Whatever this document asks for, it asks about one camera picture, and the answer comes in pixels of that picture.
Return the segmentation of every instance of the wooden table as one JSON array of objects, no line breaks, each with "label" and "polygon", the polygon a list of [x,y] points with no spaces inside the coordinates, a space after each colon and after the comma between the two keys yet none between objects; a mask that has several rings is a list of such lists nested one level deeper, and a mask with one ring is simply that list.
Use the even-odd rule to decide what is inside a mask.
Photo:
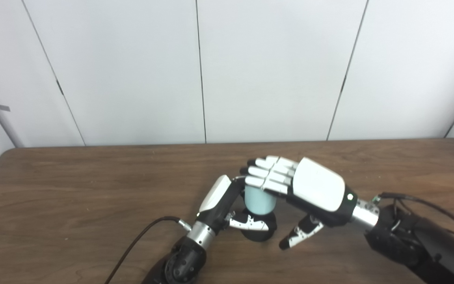
[{"label": "wooden table", "polygon": [[[218,176],[236,176],[248,158],[266,155],[310,157],[366,200],[403,192],[454,213],[454,139],[13,149],[0,158],[0,284],[101,284],[149,222],[193,221]],[[446,217],[414,208],[454,229]],[[266,243],[221,232],[199,282],[421,283],[370,250],[353,225],[326,228],[283,252],[278,242],[304,213],[284,201],[275,213],[279,228]],[[156,225],[113,283],[139,284],[182,235],[174,223]]]}]

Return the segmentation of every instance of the white robotic hand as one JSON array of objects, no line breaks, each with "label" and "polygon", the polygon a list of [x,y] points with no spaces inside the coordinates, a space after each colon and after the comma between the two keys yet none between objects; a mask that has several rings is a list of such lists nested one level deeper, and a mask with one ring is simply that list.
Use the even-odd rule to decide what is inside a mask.
[{"label": "white robotic hand", "polygon": [[311,237],[323,225],[342,226],[352,219],[357,195],[341,176],[308,158],[299,163],[276,156],[249,160],[241,173],[246,185],[285,198],[308,213],[280,243],[282,249]]}]

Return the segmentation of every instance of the panel seam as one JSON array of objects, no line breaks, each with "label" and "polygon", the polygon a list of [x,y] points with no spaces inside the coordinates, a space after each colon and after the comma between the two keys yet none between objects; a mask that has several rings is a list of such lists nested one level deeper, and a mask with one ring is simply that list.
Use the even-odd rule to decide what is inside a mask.
[{"label": "panel seam", "polygon": [[332,115],[332,120],[330,121],[330,127],[328,128],[327,141],[330,137],[330,132],[334,125],[335,115],[337,114],[337,108],[339,107],[339,101],[341,100],[342,90],[344,89],[344,84],[346,83],[346,78],[348,77],[348,72],[350,71],[350,66],[353,59],[353,54],[355,53],[355,48],[357,47],[358,37],[360,35],[360,30],[362,29],[362,24],[364,23],[365,12],[367,11],[367,5],[369,5],[369,0],[365,2],[364,12],[362,13],[362,18],[360,19],[360,24],[358,25],[357,36],[355,37],[355,42],[353,43],[352,53],[350,54],[350,59],[348,60],[348,66],[346,67],[346,73],[344,74],[344,79],[342,80],[341,90],[339,91],[339,97],[337,97],[337,102],[334,108],[334,114]]}]

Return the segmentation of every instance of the light blue cup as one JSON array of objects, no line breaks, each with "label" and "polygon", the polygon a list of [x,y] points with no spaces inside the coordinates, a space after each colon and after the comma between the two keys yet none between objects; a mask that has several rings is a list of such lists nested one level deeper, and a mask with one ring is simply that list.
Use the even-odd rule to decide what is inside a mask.
[{"label": "light blue cup", "polygon": [[257,215],[269,214],[276,206],[276,197],[256,187],[245,187],[245,205],[250,212]]}]

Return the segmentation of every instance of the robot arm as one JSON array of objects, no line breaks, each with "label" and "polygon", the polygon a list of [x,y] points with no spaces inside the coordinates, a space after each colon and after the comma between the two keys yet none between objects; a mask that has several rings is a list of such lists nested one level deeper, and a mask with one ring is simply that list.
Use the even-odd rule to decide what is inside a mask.
[{"label": "robot arm", "polygon": [[220,176],[200,205],[194,225],[183,222],[187,235],[150,269],[142,284],[192,284],[206,263],[207,248],[221,230],[228,226],[260,231],[272,228],[273,224],[254,220],[249,214],[229,212],[244,188],[241,180]]},{"label": "robot arm", "polygon": [[241,173],[247,175],[247,185],[308,213],[281,241],[282,249],[311,237],[322,223],[335,227],[351,222],[364,230],[373,250],[407,266],[424,282],[454,284],[454,236],[430,220],[358,199],[338,174],[308,158],[300,163],[274,156],[250,160]]}]

